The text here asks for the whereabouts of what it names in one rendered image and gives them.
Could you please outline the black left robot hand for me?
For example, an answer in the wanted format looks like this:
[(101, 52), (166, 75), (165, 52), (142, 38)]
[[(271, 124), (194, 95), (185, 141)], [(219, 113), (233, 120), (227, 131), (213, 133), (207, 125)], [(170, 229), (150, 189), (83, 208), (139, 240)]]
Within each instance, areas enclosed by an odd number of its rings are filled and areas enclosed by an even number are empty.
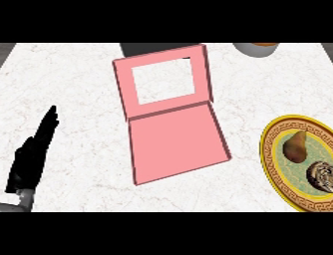
[(51, 106), (36, 134), (27, 138), (23, 146), (15, 150), (15, 159), (5, 189), (6, 193), (17, 193), (23, 189), (36, 189), (42, 178), (48, 149), (58, 124), (57, 107)]

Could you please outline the pink cardboard box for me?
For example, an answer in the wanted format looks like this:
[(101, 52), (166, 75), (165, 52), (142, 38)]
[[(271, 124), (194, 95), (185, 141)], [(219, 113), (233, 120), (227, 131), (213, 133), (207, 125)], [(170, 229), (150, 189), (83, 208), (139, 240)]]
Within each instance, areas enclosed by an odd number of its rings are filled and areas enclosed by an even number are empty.
[[(190, 59), (194, 93), (141, 104), (134, 68)], [(230, 149), (212, 107), (207, 50), (203, 44), (113, 61), (129, 123), (135, 184), (227, 162)]]

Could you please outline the yellow ornate plate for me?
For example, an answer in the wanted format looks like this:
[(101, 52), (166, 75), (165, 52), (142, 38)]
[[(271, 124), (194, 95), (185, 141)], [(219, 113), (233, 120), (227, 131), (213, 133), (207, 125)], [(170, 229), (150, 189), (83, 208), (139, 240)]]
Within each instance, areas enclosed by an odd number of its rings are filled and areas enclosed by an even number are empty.
[[(301, 131), (307, 133), (307, 159), (295, 163), (283, 154), (283, 145)], [(333, 193), (317, 189), (307, 178), (315, 161), (333, 165), (333, 129), (307, 116), (278, 117), (264, 130), (259, 156), (271, 185), (292, 207), (299, 211), (333, 211)]]

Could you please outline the chocolate swirl cupcake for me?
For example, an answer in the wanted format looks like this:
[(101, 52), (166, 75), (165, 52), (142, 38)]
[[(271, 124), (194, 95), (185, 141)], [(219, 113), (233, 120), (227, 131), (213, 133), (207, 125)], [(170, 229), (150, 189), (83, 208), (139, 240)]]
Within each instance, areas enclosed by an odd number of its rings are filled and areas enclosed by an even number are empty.
[(309, 184), (321, 191), (333, 193), (333, 165), (326, 161), (315, 161), (307, 169)]

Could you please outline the dark grey block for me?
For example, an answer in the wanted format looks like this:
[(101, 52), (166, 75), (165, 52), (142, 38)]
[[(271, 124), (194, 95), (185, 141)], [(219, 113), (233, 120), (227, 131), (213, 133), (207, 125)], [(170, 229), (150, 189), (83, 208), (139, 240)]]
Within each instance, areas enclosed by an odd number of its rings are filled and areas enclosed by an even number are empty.
[(193, 43), (122, 43), (125, 57), (150, 54), (170, 49), (193, 46)]

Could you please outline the brown pear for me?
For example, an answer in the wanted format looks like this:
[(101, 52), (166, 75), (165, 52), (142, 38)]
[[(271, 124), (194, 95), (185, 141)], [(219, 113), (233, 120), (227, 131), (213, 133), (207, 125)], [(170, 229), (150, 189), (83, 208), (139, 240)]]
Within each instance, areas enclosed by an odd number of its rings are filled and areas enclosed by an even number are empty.
[(301, 130), (283, 145), (283, 154), (295, 163), (302, 163), (308, 156), (305, 141), (307, 131)]

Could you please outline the grey round cup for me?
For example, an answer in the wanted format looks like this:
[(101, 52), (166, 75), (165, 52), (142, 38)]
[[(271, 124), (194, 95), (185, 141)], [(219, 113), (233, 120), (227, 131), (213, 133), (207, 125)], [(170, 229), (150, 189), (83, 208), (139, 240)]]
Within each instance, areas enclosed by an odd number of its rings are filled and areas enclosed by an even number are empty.
[(278, 44), (277, 43), (270, 43), (270, 44), (236, 43), (234, 47), (249, 57), (264, 58), (274, 53), (278, 47)]

